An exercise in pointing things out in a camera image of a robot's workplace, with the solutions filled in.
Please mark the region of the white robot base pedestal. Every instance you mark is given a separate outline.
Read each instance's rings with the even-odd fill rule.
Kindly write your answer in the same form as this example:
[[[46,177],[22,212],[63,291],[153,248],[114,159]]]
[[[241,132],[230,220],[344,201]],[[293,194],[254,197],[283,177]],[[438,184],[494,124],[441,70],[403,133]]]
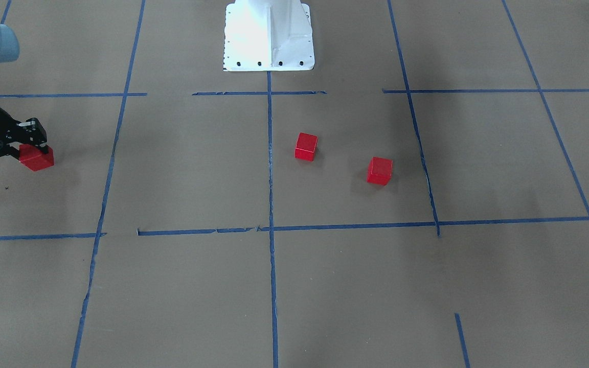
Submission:
[[[225,72],[308,71],[314,65],[309,5],[301,1],[235,1],[226,6]]]

